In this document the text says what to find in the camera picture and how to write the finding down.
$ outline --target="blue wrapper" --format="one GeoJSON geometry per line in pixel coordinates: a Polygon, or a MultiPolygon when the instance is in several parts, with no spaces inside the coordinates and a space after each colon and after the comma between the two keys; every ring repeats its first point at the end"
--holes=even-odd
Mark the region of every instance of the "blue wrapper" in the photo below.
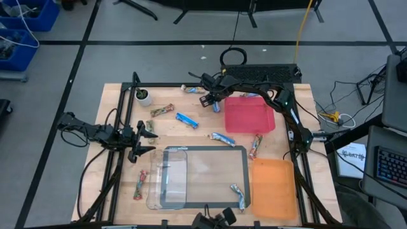
{"type": "Polygon", "coordinates": [[[220,133],[212,133],[209,137],[210,137],[212,140],[218,140],[218,141],[224,142],[224,143],[226,143],[226,144],[228,144],[228,145],[230,145],[230,146],[232,146],[232,147],[235,147],[235,146],[236,146],[236,145],[235,145],[235,140],[231,139],[230,137],[226,137],[226,136],[223,135],[223,134],[220,134],[220,133]]]}
{"type": "Polygon", "coordinates": [[[215,113],[219,113],[221,111],[221,107],[219,106],[218,102],[215,102],[212,107],[214,108],[215,113]]]}
{"type": "Polygon", "coordinates": [[[188,116],[186,116],[185,114],[177,113],[176,119],[191,126],[192,128],[198,127],[198,123],[196,121],[192,120],[191,118],[189,118],[188,116]]]}

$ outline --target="pink tray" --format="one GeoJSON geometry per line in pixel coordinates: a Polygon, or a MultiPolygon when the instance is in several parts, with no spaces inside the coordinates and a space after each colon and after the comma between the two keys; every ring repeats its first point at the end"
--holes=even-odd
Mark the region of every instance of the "pink tray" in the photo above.
{"type": "Polygon", "coordinates": [[[269,133],[275,128],[274,110],[261,97],[228,97],[224,124],[229,133],[269,133]]]}

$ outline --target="clear plastic container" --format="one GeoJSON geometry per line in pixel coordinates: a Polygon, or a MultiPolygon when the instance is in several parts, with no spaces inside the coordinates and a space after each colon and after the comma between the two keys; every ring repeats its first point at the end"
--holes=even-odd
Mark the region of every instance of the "clear plastic container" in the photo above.
{"type": "Polygon", "coordinates": [[[151,210],[182,209],[186,202],[185,151],[155,150],[150,157],[147,207],[151,210]]]}
{"type": "Polygon", "coordinates": [[[224,124],[229,133],[266,134],[274,130],[274,110],[261,97],[228,97],[224,124]]]}

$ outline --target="blue bin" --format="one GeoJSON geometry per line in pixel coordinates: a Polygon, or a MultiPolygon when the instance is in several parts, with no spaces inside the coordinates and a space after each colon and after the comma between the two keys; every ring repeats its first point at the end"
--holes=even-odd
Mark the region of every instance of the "blue bin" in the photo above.
{"type": "MultiPolygon", "coordinates": [[[[36,18],[24,18],[31,31],[50,31],[55,23],[59,7],[52,0],[19,0],[21,5],[41,6],[41,13],[36,18]]],[[[15,0],[4,0],[9,6],[16,6],[15,0]]],[[[0,17],[0,22],[7,29],[26,29],[20,17],[0,17]]]]}
{"type": "MultiPolygon", "coordinates": [[[[15,32],[19,33],[22,37],[20,43],[32,46],[37,45],[36,41],[25,30],[0,29],[0,36],[6,38],[7,36],[13,36],[15,32]]],[[[16,45],[14,52],[8,60],[0,60],[0,70],[25,71],[36,51],[37,48],[16,45]]]]}

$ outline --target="keyboard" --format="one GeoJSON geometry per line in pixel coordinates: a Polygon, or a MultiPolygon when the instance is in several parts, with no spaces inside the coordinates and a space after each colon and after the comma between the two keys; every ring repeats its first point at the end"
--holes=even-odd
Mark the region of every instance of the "keyboard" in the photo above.
{"type": "Polygon", "coordinates": [[[407,155],[378,147],[375,176],[382,181],[407,188],[407,155]]]}
{"type": "Polygon", "coordinates": [[[301,76],[294,75],[294,64],[224,66],[226,74],[238,80],[275,83],[298,83],[301,76]]]}

